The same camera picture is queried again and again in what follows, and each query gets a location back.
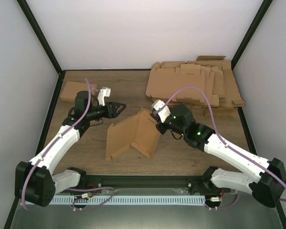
wood surface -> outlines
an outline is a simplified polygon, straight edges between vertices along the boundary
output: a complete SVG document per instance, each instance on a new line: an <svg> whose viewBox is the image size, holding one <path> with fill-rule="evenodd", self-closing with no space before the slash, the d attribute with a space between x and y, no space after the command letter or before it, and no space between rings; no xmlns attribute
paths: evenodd
<svg viewBox="0 0 286 229"><path fill-rule="evenodd" d="M68 71L66 81L85 82L111 88L107 101L127 104L127 108L115 119L104 119L100 126L90 127L83 137L74 144L57 165L54 173L68 167L83 169L94 175L202 175L209 166L236 171L223 160L189 147L183 140L175 140L167 131L160 137L156 152L151 159L132 146L129 151L112 161L105 160L107 129L111 123L117 123L140 110L140 106L150 109L152 100L145 95L149 71ZM67 117L73 103L58 99L46 144L57 134L62 121ZM193 110L197 122L213 126L211 118L204 116L202 109ZM223 137L232 143L248 149L245 134L238 114L235 117L216 117L216 125Z"/></svg>

white panel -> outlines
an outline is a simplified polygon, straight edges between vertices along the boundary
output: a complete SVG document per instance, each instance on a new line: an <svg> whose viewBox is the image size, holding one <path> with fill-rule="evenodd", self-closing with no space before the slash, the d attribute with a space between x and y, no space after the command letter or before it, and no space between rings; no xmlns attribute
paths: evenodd
<svg viewBox="0 0 286 229"><path fill-rule="evenodd" d="M28 0L63 69L232 59L262 0Z"/></svg>
<svg viewBox="0 0 286 229"><path fill-rule="evenodd" d="M258 154L277 157L286 167L286 0L273 1L235 76Z"/></svg>
<svg viewBox="0 0 286 229"><path fill-rule="evenodd" d="M14 200L15 167L33 157L57 73L15 0L0 0L0 228Z"/></svg>

robotic arm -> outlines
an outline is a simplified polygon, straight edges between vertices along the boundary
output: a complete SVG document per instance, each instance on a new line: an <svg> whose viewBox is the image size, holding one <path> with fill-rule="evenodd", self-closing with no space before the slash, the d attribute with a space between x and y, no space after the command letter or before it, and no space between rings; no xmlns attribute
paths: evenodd
<svg viewBox="0 0 286 229"><path fill-rule="evenodd" d="M192 111L184 104L172 108L166 106L160 112L157 112L164 105L165 103L161 100L155 101L152 105L153 113L151 114L158 122L156 128L161 134L164 134L167 130L177 133L183 137L189 146L217 156L242 172L230 172L217 167L209 167L203 174L203 182L207 188L226 187L240 190L251 194L258 202L267 207L274 208L276 206L284 191L281 184L265 173L264 170L225 146L213 129L197 123L193 118ZM226 139L224 141L242 155L249 157L273 172L286 184L286 171L283 162L276 158L270 161L253 155Z"/></svg>
<svg viewBox="0 0 286 229"><path fill-rule="evenodd" d="M29 162L21 161L16 167L15 196L21 198L26 177L33 166L39 161L34 170L25 192L25 199L31 203L47 206L53 196L70 187L83 186L86 172L78 168L68 168L65 172L52 175L58 162L70 147L76 143L90 127L90 121L99 121L102 118L116 118L125 108L125 104L107 102L104 98L110 96L110 88L103 87L97 97L97 106L89 107L86 116L63 137L62 133L72 126L84 113L88 104L88 91L77 93L75 105L63 121L57 135L49 144ZM46 156L43 153L50 147Z"/></svg>

gray floor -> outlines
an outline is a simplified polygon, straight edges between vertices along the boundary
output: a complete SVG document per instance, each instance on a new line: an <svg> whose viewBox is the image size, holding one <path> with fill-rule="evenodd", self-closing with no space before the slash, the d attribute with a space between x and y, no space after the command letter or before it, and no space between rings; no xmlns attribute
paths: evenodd
<svg viewBox="0 0 286 229"><path fill-rule="evenodd" d="M225 195L225 203L235 195ZM281 229L278 214L250 195L242 194L238 203L223 211L196 206L103 206L73 212L70 206L18 207L13 229Z"/></svg>

black metal frame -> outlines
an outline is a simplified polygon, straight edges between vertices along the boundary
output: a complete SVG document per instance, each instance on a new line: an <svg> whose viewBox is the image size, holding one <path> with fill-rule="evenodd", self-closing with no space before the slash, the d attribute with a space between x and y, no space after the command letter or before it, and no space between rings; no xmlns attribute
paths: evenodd
<svg viewBox="0 0 286 229"><path fill-rule="evenodd" d="M262 21L264 15L266 14L268 8L270 7L273 0L264 0L261 4L258 12L256 13L247 33L245 34L239 48L237 49L233 59L232 59L232 69L235 68L237 62L239 61L241 55L243 54L244 50L246 49L247 45L249 44L252 36L254 35L258 25ZM46 116L46 120L42 129L41 137L37 146L36 154L38 154L44 147L44 143L46 140L46 136L48 134L48 130L50 127L50 123L53 117L53 113L55 110L55 106L59 97L59 93L61 90L62 82L65 77L66 70L62 70L59 66L58 61L56 60L54 53L52 52L45 36L43 35L41 28L39 27L30 7L28 6L26 0L17 0L19 6L21 7L24 15L26 16L27 20L29 21L31 27L33 28L37 38L39 39L40 43L42 44L45 52L47 53L50 61L52 62L55 70L58 73L58 80L55 86L55 91L51 100L51 104ZM118 71L121 70L131 70L131 71L142 71L142 70L150 70L150 69L117 69ZM245 114L242 108L238 109L238 113L240 116L240 120L244 129L245 137L249 146L249 150L251 153L257 155L256 149L248 128L248 124L245 119ZM162 188L173 188L173 187L180 187L180 188L187 188L189 180L199 180L200 176L88 176L90 181L93 183L100 182L103 186L109 185L116 188L128 187L128 188L145 188L145 187L162 187ZM15 198L12 208L10 210L9 216L7 218L5 229L9 229L12 224L13 217L15 215L16 207L18 204L18 199ZM286 229L286 217L282 206L278 203L276 207L280 220L282 222L283 228Z"/></svg>

